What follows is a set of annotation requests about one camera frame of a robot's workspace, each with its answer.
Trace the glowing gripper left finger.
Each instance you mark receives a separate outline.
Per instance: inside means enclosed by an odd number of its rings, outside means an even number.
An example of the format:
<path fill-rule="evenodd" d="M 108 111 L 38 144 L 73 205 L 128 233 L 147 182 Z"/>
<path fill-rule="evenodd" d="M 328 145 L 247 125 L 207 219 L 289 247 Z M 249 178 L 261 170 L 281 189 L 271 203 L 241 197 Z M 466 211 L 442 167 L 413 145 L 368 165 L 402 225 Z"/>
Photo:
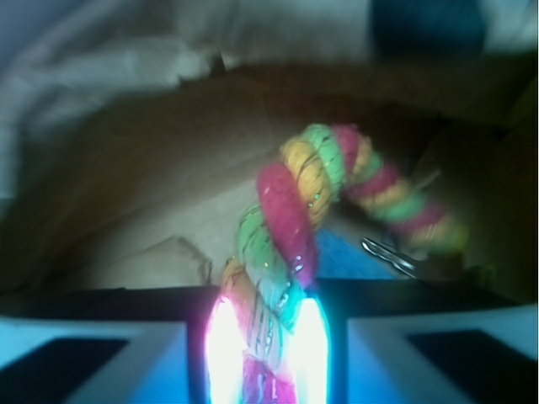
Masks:
<path fill-rule="evenodd" d="M 205 403 L 215 286 L 90 290 L 1 320 L 4 403 Z"/>

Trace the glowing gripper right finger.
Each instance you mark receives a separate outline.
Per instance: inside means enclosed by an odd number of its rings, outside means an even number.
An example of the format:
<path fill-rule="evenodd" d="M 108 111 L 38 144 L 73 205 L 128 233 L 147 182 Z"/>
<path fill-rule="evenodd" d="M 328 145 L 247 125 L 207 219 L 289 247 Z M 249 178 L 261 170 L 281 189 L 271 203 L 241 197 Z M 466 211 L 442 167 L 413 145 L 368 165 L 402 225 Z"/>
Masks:
<path fill-rule="evenodd" d="M 322 279 L 327 403 L 535 403 L 538 308 L 464 283 Z"/>

